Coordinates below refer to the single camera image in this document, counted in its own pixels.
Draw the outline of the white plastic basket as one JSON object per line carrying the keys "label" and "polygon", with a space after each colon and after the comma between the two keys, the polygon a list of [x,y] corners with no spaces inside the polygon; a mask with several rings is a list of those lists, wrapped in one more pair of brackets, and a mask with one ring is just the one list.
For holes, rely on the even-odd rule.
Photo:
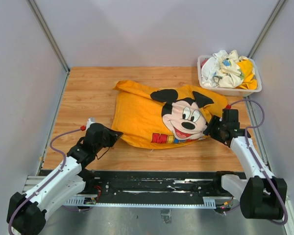
{"label": "white plastic basket", "polygon": [[202,88],[221,95],[246,97],[262,90],[255,61],[236,51],[199,56],[197,72]]}

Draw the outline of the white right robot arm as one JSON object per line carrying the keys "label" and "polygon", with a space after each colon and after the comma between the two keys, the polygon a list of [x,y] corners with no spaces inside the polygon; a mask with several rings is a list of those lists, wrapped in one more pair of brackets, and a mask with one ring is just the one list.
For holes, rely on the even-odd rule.
{"label": "white right robot arm", "polygon": [[241,212],[248,219],[267,219],[284,225],[288,221],[285,206],[287,184],[277,178],[257,153],[248,129],[242,129],[239,112],[227,106],[222,116],[214,116],[205,134],[228,146],[239,159],[246,181],[231,171],[218,171],[214,186],[239,200]]}

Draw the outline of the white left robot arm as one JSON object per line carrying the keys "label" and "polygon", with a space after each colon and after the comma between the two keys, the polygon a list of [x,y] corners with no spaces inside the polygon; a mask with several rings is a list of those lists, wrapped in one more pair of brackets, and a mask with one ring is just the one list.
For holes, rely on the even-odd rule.
{"label": "white left robot arm", "polygon": [[11,196],[7,223],[11,235],[37,235],[44,228],[50,216],[69,199],[81,192],[100,188],[95,175],[87,166],[97,159],[103,149],[110,149],[123,135],[91,120],[79,128],[81,137],[62,162],[40,183],[21,194]]}

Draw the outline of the yellow cloth in basket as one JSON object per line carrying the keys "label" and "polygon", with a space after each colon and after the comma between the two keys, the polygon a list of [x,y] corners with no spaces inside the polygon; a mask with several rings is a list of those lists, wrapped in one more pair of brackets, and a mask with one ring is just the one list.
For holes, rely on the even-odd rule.
{"label": "yellow cloth in basket", "polygon": [[255,71],[253,63],[250,60],[242,60],[237,65],[240,67],[244,79],[236,89],[255,90],[257,88],[257,80],[254,78]]}

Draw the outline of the yellow pillowcase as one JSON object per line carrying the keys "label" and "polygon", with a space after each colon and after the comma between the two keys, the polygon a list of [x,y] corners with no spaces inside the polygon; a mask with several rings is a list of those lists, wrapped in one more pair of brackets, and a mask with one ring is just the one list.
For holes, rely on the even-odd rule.
{"label": "yellow pillowcase", "polygon": [[160,89],[131,80],[115,87],[112,129],[122,132],[129,145],[145,149],[168,149],[206,139],[204,131],[213,116],[221,117],[228,104],[225,96],[186,85]]}

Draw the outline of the white crumpled cloth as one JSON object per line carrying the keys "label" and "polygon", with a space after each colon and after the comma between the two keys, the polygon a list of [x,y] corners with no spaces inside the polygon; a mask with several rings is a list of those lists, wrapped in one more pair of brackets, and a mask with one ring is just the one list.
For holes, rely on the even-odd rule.
{"label": "white crumpled cloth", "polygon": [[236,50],[214,53],[201,67],[202,84],[209,88],[236,88],[244,79],[237,65],[242,60],[249,59],[239,56]]}

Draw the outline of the aluminium frame post right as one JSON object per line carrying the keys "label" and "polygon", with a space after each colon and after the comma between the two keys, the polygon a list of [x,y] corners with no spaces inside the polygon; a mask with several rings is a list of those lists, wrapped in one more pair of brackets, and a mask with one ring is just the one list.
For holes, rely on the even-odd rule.
{"label": "aluminium frame post right", "polygon": [[267,36],[268,32],[270,31],[272,25],[277,20],[279,14],[288,3],[288,0],[278,0],[275,7],[273,8],[269,18],[267,19],[266,23],[264,24],[260,34],[258,35],[255,43],[253,44],[251,50],[249,51],[248,57],[253,58],[259,47],[261,46],[263,40]]}

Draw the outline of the aluminium frame post left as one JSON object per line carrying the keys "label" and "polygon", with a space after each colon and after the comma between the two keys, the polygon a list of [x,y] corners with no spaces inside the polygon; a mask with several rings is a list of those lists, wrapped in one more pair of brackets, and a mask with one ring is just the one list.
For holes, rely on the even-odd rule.
{"label": "aluminium frame post left", "polygon": [[37,2],[35,0],[26,0],[26,2],[28,3],[31,11],[33,12],[38,24],[40,25],[46,39],[48,40],[53,52],[55,53],[58,61],[60,62],[62,68],[64,69],[64,71],[69,74],[70,72],[70,68],[68,66],[68,63],[66,62],[66,59],[64,58],[56,40],[54,39],[54,36],[37,4]]}

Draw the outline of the aluminium frame post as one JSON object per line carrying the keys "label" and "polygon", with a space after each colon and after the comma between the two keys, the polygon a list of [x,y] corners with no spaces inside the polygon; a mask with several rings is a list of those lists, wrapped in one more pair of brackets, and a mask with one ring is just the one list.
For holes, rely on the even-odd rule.
{"label": "aluminium frame post", "polygon": [[288,3],[288,0],[278,0],[275,7],[273,8],[269,18],[267,19],[266,23],[264,24],[260,34],[258,35],[255,43],[253,44],[251,50],[249,51],[248,57],[253,58],[259,47],[261,46],[263,40],[267,36],[268,32],[270,31],[272,25],[277,20],[279,14]]}
{"label": "aluminium frame post", "polygon": [[35,0],[26,0],[26,2],[28,3],[31,11],[33,12],[38,24],[40,25],[46,39],[48,40],[53,52],[55,53],[58,61],[60,62],[62,68],[64,69],[64,71],[69,74],[70,72],[70,68],[68,66],[68,63],[66,62],[66,59],[64,58],[56,40],[54,39],[54,36],[37,4],[37,2]]}

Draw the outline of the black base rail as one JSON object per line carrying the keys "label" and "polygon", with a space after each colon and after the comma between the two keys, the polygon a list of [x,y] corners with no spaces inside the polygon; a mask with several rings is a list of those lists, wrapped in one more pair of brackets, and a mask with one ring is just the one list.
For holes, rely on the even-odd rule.
{"label": "black base rail", "polygon": [[[178,171],[92,171],[95,183],[100,188],[77,195],[94,195],[98,201],[102,195],[127,193],[195,193],[203,198],[214,199],[216,208],[231,203],[234,198],[229,192],[219,192],[214,186],[216,172]],[[242,172],[234,172],[243,181]]]}

